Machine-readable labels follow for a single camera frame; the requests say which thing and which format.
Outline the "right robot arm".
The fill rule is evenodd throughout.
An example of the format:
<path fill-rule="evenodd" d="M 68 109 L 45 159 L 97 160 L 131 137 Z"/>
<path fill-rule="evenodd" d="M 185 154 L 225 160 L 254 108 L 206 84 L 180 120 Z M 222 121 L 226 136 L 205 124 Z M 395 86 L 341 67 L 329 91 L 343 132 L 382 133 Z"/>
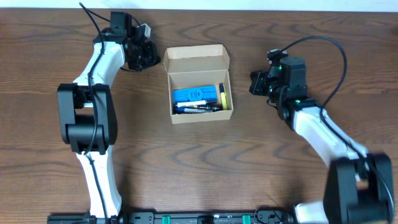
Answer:
<path fill-rule="evenodd" d="M 307 95 L 306 66 L 300 57 L 273 58 L 268 70 L 250 74 L 250 93 L 266 96 L 279 118 L 303 137 L 328 167 L 322 200 L 300 203 L 284 223 L 390 222 L 394 218 L 391 160 L 349 137 L 315 99 Z"/>

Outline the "blue capped whiteboard marker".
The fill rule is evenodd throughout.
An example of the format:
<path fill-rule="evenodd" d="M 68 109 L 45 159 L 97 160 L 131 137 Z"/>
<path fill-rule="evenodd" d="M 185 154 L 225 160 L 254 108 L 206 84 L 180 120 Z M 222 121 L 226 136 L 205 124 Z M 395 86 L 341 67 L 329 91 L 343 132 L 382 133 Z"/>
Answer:
<path fill-rule="evenodd" d="M 177 114 L 201 114 L 201 113 L 211 113 L 213 110 L 200 109 L 200 108 L 176 108 L 175 112 Z"/>

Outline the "black capped whiteboard marker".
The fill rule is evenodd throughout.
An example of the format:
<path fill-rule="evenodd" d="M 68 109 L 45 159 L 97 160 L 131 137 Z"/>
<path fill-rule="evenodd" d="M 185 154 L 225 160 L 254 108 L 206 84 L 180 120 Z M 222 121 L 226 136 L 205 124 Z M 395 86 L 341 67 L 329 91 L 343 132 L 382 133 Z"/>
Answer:
<path fill-rule="evenodd" d="M 194 106 L 203 106 L 217 103 L 217 100 L 199 100 L 199 101 L 187 101 L 187 102 L 178 102 L 176 103 L 176 107 L 184 108 L 184 107 L 194 107 Z"/>

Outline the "black correction tape dispenser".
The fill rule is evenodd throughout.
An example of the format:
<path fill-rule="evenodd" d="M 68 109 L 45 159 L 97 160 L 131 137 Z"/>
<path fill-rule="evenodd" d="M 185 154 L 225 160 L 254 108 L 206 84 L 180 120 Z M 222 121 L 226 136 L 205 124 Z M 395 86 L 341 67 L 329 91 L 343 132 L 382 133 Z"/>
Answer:
<path fill-rule="evenodd" d="M 198 109 L 201 110 L 211 110 L 211 111 L 221 111 L 222 108 L 219 106 L 210 106 L 210 105 L 203 105 L 203 106 L 198 106 Z"/>

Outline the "yellow highlighter pen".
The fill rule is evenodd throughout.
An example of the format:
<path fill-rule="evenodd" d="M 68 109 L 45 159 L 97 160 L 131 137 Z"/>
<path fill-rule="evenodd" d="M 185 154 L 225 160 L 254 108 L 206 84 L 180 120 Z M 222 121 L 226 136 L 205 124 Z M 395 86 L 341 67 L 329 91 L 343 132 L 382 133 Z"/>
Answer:
<path fill-rule="evenodd" d="M 223 110 L 228 110 L 228 102 L 227 102 L 225 87 L 224 87 L 223 83 L 219 84 L 219 89 L 220 89 L 220 98 L 221 98 L 222 108 L 223 108 Z"/>

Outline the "blue plastic ribbed block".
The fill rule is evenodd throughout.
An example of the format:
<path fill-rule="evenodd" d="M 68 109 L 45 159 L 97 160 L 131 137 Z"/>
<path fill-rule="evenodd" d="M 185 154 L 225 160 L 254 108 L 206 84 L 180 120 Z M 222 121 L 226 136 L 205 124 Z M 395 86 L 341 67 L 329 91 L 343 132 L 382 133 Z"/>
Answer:
<path fill-rule="evenodd" d="M 215 86 L 199 86 L 173 91 L 175 103 L 201 100 L 217 100 Z"/>

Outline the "cardboard box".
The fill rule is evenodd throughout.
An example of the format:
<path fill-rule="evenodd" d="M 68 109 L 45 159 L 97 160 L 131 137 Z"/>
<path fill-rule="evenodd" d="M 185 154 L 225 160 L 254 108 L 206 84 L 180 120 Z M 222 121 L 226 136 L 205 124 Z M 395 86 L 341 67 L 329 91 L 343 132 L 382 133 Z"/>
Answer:
<path fill-rule="evenodd" d="M 230 57 L 224 45 L 197 45 L 167 48 L 164 66 L 169 84 L 170 117 L 173 124 L 230 119 L 233 99 L 229 78 Z M 216 88 L 218 106 L 222 106 L 220 84 L 224 86 L 227 108 L 210 113 L 186 114 L 175 110 L 174 91 L 200 86 Z"/>

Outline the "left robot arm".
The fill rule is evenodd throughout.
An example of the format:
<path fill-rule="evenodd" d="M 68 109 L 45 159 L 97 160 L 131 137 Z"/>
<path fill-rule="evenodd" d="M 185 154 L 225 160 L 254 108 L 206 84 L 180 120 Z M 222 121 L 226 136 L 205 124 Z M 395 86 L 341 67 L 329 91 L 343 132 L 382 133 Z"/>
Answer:
<path fill-rule="evenodd" d="M 133 15 L 113 11 L 109 27 L 98 30 L 93 54 L 82 73 L 57 89 L 60 130 L 85 173 L 90 211 L 82 216 L 49 216 L 49 223 L 122 223 L 122 198 L 113 169 L 118 121 L 111 86 L 120 70 L 141 72 L 160 63 L 151 28 Z"/>

